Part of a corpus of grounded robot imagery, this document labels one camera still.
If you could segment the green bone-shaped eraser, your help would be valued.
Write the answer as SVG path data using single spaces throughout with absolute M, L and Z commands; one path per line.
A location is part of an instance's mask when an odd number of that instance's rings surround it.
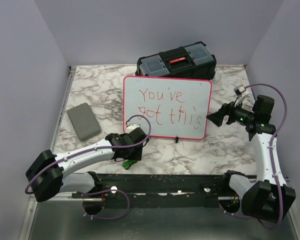
M 137 160 L 127 160 L 122 163 L 122 166 L 125 170 L 129 170 L 130 167 L 134 164 L 136 164 L 138 161 Z

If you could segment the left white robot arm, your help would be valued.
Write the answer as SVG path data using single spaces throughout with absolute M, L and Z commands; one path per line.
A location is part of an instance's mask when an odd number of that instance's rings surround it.
M 149 136 L 137 127 L 130 133 L 110 133 L 104 139 L 66 153 L 45 150 L 39 154 L 25 176 L 24 192 L 36 201 L 45 202 L 59 193 L 78 192 L 91 198 L 101 191 L 101 181 L 91 171 L 78 173 L 93 164 L 117 159 L 139 161 Z

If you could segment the pink framed whiteboard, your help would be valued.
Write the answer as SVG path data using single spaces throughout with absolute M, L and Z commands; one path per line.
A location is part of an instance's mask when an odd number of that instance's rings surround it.
M 123 79 L 123 130 L 139 124 L 152 137 L 202 140 L 212 88 L 209 80 L 128 75 Z

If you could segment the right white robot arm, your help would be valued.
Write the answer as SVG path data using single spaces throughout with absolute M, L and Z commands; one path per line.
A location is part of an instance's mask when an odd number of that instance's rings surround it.
M 287 214 L 296 199 L 296 192 L 287 186 L 281 173 L 277 154 L 276 127 L 269 123 L 275 101 L 258 95 L 252 110 L 243 108 L 239 100 L 224 103 L 221 108 L 206 116 L 217 127 L 228 117 L 227 125 L 239 123 L 245 127 L 256 157 L 256 182 L 237 171 L 228 170 L 222 176 L 220 191 L 240 198 L 241 211 L 245 216 L 277 223 Z

